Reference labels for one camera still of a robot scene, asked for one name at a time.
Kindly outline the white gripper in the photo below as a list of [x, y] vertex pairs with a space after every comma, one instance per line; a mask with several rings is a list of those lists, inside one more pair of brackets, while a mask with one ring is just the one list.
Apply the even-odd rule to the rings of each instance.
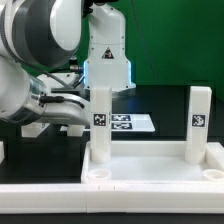
[[39, 122], [61, 125], [88, 125], [90, 123], [90, 102], [83, 98], [84, 76], [77, 73], [55, 73], [61, 81], [64, 81], [69, 89], [58, 83], [53, 78], [39, 75], [47, 89], [47, 95], [51, 99], [62, 99], [62, 102], [46, 102], [44, 112]]

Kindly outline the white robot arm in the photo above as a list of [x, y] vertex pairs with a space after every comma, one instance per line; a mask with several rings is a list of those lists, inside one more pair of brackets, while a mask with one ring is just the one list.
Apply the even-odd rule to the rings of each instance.
[[46, 122], [87, 125], [89, 102], [66, 88], [59, 97], [25, 66], [43, 72], [57, 68], [77, 52], [82, 19], [89, 21], [89, 50], [84, 61], [84, 89], [134, 89], [125, 55], [124, 15], [117, 0], [0, 0], [0, 120], [27, 125]]

